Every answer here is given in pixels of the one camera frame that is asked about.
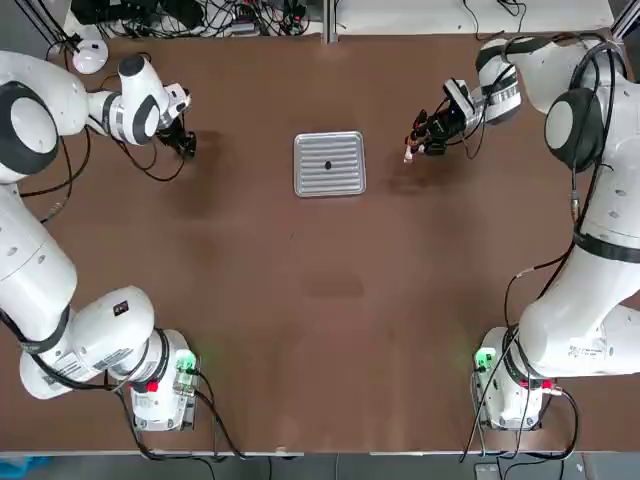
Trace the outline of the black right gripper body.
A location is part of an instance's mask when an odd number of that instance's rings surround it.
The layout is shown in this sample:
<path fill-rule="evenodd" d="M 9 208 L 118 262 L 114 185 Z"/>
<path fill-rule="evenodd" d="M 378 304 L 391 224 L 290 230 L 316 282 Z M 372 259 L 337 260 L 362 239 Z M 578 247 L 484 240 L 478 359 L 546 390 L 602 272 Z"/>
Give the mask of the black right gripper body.
<path fill-rule="evenodd" d="M 436 128 L 432 131 L 433 142 L 445 142 L 448 146 L 463 142 L 466 137 L 466 116 L 459 108 L 440 108 Z"/>

